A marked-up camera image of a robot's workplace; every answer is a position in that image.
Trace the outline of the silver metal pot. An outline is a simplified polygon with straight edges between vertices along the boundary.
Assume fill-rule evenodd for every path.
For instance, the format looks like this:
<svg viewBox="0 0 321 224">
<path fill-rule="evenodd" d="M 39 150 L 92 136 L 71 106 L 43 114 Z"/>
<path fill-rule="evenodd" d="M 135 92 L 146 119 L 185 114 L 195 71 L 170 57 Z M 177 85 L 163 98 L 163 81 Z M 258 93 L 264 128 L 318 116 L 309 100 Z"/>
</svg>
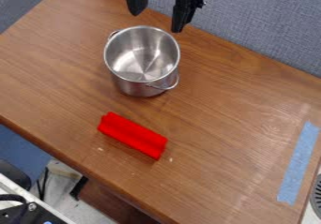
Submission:
<svg viewBox="0 0 321 224">
<path fill-rule="evenodd" d="M 179 45 L 161 28 L 137 25 L 111 32 L 103 59 L 114 85 L 126 95 L 155 97 L 179 83 Z"/>
</svg>

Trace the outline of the red rectangular block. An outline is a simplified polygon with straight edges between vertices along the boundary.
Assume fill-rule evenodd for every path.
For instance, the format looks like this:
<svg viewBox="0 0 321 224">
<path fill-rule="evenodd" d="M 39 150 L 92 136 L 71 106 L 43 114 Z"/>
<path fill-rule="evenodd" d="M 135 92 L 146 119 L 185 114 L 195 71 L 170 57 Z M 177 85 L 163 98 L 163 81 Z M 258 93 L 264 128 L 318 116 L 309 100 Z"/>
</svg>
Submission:
<svg viewBox="0 0 321 224">
<path fill-rule="evenodd" d="M 169 139 L 114 112 L 102 116 L 98 130 L 125 145 L 158 160 Z"/>
</svg>

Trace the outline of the black chair base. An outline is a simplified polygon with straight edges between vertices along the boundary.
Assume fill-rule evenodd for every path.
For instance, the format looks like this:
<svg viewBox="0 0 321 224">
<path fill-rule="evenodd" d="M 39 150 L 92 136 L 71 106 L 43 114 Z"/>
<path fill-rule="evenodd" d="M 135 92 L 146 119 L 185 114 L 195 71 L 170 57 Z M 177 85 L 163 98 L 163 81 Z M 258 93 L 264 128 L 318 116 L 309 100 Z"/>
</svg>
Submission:
<svg viewBox="0 0 321 224">
<path fill-rule="evenodd" d="M 31 189 L 31 178 L 4 159 L 0 159 L 0 173 L 6 175 L 23 189 Z"/>
</svg>

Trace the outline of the blue tape strip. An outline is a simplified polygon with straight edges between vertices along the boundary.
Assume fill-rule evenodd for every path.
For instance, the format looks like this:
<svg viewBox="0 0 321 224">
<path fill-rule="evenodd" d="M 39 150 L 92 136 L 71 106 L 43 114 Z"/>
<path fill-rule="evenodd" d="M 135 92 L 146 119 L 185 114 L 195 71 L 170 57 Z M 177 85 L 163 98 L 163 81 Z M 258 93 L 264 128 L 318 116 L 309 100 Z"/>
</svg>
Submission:
<svg viewBox="0 0 321 224">
<path fill-rule="evenodd" d="M 296 203 L 320 133 L 321 127 L 308 121 L 300 132 L 290 163 L 277 194 L 277 200 L 288 205 L 294 205 Z"/>
</svg>

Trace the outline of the grey round vent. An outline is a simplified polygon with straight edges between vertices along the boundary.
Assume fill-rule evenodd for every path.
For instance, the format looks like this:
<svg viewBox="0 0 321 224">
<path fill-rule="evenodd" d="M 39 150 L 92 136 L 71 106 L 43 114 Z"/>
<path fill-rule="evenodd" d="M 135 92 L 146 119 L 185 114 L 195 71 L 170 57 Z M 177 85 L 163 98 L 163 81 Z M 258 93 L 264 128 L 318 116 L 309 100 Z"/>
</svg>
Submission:
<svg viewBox="0 0 321 224">
<path fill-rule="evenodd" d="M 321 173 L 316 176 L 316 180 L 310 192 L 310 206 L 318 219 L 321 220 Z"/>
</svg>

